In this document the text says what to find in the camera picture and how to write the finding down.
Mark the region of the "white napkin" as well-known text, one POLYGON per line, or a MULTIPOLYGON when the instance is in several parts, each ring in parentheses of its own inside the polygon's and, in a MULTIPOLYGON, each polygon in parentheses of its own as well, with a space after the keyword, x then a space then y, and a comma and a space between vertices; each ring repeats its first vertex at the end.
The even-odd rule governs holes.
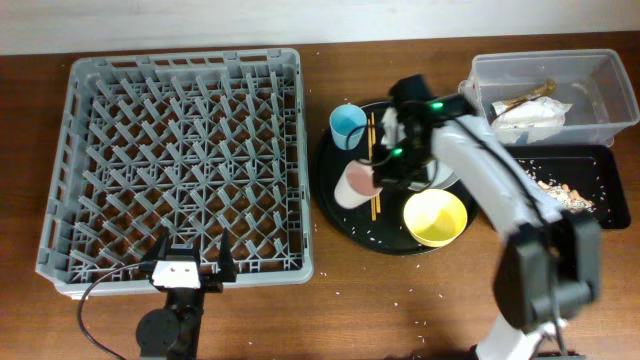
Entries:
POLYGON ((496 117, 491 126, 494 129, 561 127, 565 123, 565 115, 571 108, 571 104, 565 104, 547 96, 519 104, 506 101, 494 102, 491 109, 496 117))

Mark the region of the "gold snack wrapper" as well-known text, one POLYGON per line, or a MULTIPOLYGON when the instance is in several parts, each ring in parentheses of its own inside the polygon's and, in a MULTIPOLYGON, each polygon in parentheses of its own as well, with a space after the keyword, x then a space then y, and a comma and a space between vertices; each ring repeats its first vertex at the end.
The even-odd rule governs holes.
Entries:
POLYGON ((536 88, 527 94, 520 95, 515 98, 511 98, 507 100, 496 101, 492 103, 491 104, 492 114, 495 116, 502 115, 528 101, 533 101, 540 97, 549 96, 555 92, 555 89, 556 89, 555 81, 552 79, 547 79, 541 87, 536 88))

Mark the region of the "pink plastic cup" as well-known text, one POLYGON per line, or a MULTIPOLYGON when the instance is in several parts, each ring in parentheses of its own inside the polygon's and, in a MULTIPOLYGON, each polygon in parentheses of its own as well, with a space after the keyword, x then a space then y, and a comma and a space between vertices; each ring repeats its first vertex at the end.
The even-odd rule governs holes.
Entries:
POLYGON ((382 188, 374 185, 373 175, 370 165, 349 162, 334 189, 336 203, 344 209, 354 209, 379 195, 382 188))

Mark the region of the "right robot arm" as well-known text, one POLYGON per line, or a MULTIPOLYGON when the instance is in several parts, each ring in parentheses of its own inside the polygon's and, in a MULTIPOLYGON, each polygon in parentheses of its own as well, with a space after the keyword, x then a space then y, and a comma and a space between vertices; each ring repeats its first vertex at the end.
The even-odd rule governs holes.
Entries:
POLYGON ((461 94, 434 97, 420 75, 390 91, 396 116, 373 150, 373 182, 407 188, 440 160, 488 216, 505 248, 493 282, 499 315, 469 359, 536 359, 545 340, 569 358, 562 327, 600 295, 601 227, 529 178, 461 94))

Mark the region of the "light blue plastic cup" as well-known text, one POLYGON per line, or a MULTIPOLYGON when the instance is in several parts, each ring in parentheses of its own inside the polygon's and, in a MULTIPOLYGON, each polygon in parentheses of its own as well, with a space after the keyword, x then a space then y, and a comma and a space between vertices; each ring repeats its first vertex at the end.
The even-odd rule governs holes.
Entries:
POLYGON ((336 107, 329 117, 331 135, 336 147, 340 150, 355 149, 366 124, 366 114, 359 106, 343 104, 336 107))

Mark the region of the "yellow bowl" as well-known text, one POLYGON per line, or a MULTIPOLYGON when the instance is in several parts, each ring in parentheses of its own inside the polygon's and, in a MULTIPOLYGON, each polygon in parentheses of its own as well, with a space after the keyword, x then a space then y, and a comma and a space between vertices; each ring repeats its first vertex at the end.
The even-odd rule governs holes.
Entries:
POLYGON ((459 237, 469 220, 463 202, 453 193, 427 189, 412 195, 403 208, 403 221, 411 237, 427 247, 439 248, 459 237))

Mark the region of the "food scraps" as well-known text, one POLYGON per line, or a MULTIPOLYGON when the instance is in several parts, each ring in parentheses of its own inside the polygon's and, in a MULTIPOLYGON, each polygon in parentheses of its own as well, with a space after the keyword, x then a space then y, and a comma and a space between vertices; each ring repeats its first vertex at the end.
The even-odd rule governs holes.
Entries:
POLYGON ((525 173, 550 197, 562 204, 572 213, 587 211, 594 213, 597 209, 595 203, 583 197, 576 189, 572 189, 568 184, 560 183, 555 179, 547 182, 538 177, 537 171, 541 169, 533 160, 518 160, 525 173))

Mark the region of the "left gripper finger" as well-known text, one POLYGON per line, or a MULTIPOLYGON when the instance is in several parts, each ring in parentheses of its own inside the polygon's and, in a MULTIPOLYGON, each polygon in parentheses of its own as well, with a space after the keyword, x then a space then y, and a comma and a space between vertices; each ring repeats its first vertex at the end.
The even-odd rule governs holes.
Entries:
POLYGON ((154 242, 151 248, 145 253, 144 261, 152 262, 164 260, 167 252, 167 241, 169 239, 169 229, 163 228, 160 237, 154 242))
POLYGON ((231 244, 229 241, 229 233, 224 229, 219 248, 218 256, 218 272, 220 282, 235 282, 237 279, 237 271, 234 265, 234 259, 231 252, 231 244))

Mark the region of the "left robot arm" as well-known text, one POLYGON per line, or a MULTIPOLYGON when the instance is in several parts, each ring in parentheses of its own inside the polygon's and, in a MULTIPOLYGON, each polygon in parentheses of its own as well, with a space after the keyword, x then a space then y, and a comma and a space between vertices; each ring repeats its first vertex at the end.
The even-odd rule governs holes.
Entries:
POLYGON ((142 257, 141 271, 166 294, 165 305, 143 316, 136 328, 142 359, 197 357, 205 295, 221 293, 226 282, 237 279, 227 231, 221 236, 217 265, 217 272, 201 273, 199 250, 172 247, 168 229, 142 257))

